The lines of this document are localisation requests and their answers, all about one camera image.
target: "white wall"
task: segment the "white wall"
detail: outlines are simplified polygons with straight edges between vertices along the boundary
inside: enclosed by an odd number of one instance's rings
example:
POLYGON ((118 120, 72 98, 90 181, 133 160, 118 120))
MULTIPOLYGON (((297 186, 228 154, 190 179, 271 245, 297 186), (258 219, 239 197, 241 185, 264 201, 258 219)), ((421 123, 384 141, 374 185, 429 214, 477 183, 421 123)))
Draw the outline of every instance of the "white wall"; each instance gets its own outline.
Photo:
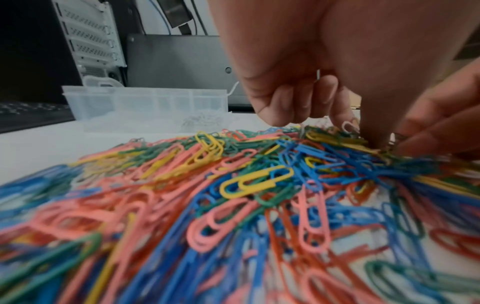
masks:
MULTIPOLYGON (((192 0, 184 0, 186 6, 191 11, 191 14, 196 20, 196 25, 198 28, 198 35, 204 35, 202 27, 200 26, 200 22, 198 21, 197 15, 193 9, 192 0)), ((196 4, 196 8, 200 17, 203 21, 203 25, 205 26, 206 31, 208 32, 209 36, 217 36, 218 32, 215 28, 214 21, 210 16, 210 11, 207 5, 207 0, 194 0, 196 4)), ((153 0, 153 3, 160 9, 156 0, 153 0)), ((141 20, 143 22, 143 27, 145 28, 145 32, 147 34, 156 34, 156 35, 168 35, 168 29, 165 27, 165 23, 162 21, 161 17, 159 16, 158 12, 153 8, 152 4, 149 0, 136 0, 136 6, 138 7, 138 11, 141 15, 141 20)), ((190 21, 188 23, 190 26, 191 32, 195 35, 195 26, 194 22, 190 21)), ((172 35, 180 35, 180 30, 178 28, 170 29, 172 35)))

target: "person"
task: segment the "person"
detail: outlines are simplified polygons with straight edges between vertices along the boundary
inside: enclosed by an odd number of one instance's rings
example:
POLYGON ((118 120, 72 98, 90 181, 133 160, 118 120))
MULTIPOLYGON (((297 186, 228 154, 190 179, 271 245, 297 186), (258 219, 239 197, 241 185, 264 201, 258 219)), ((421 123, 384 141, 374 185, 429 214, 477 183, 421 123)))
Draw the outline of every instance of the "person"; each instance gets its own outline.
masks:
POLYGON ((402 155, 480 156, 480 61, 426 92, 479 25, 478 0, 208 0, 255 112, 272 126, 328 115, 402 155))

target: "clear plastic box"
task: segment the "clear plastic box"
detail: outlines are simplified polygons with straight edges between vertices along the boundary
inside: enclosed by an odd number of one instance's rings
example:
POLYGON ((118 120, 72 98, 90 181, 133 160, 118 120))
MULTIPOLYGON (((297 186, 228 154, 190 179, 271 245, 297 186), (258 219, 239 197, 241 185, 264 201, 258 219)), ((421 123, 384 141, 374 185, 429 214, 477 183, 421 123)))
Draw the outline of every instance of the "clear plastic box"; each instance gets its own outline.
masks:
POLYGON ((62 88, 86 132, 216 132, 229 124, 226 90, 62 88))

